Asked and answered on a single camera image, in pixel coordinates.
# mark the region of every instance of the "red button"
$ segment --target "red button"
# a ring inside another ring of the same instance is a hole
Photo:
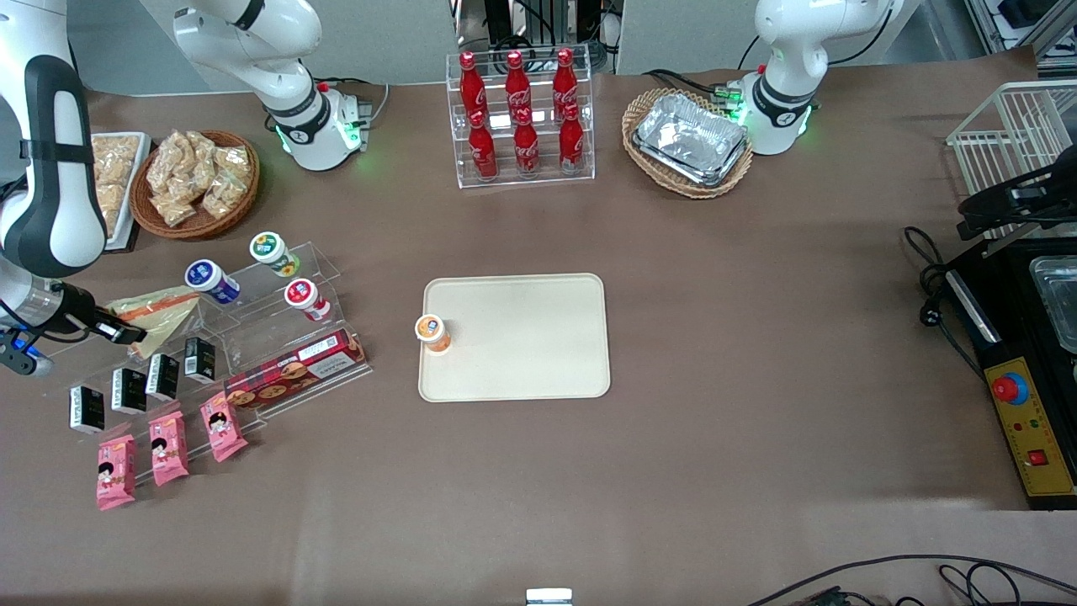
[[[1017,381],[1008,377],[999,377],[991,384],[991,391],[995,397],[1004,403],[1012,403],[1021,395]]]

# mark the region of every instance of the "table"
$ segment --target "table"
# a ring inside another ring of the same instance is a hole
[[[646,77],[598,81],[595,182],[468,192],[444,87],[395,88],[369,152],[324,173],[283,154],[251,95],[95,95],[95,130],[233,130],[265,181],[225,236],[143,234],[75,283],[127,296],[177,283],[199,256],[242,266],[265,228],[311,238],[345,276],[375,372],[278,418],[237,461],[108,513],[64,404],[4,375],[0,602],[519,604],[526,588],[564,586],[582,606],[745,604],[912,551],[1073,580],[1077,513],[1023,510],[982,386],[917,321],[920,264],[899,243],[911,223],[961,249],[942,138],[998,84],[1034,76],[1024,52],[835,69],[796,146],[703,202],[620,149],[620,112]],[[416,235],[431,223],[438,237]],[[605,397],[419,398],[411,329],[428,281],[558,271],[605,282]],[[834,580],[947,597],[928,564]]]

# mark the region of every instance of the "black device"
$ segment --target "black device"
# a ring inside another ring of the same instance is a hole
[[[1077,354],[1063,347],[1031,268],[1077,255],[1077,238],[1023,238],[984,256],[987,246],[947,264],[943,292],[971,339],[1029,506],[1077,509]]]

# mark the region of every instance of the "yogurt cup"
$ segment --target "yogurt cup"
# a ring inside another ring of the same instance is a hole
[[[452,343],[452,338],[445,330],[445,323],[434,314],[425,314],[416,321],[415,336],[432,354],[444,353]]]
[[[209,258],[199,258],[188,265],[183,279],[187,285],[209,294],[221,305],[228,305],[239,298],[239,282]]]
[[[318,293],[318,285],[307,278],[298,278],[289,282],[284,288],[284,300],[288,305],[299,310],[308,319],[316,323],[324,321],[333,305]]]
[[[272,272],[290,278],[299,271],[299,257],[292,254],[284,239],[274,231],[262,231],[251,239],[251,256],[269,265]]]

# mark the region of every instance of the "cartoon girl print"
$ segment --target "cartoon girl print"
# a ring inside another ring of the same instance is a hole
[[[164,438],[154,438],[150,442],[150,450],[153,451],[154,462],[163,462],[168,459],[168,440]]]
[[[228,418],[223,412],[215,412],[209,417],[210,434],[225,435],[229,429],[232,429],[232,422],[228,421]]]
[[[97,481],[101,483],[102,489],[111,489],[115,479],[112,478],[112,473],[115,468],[111,463],[104,462],[97,466]]]

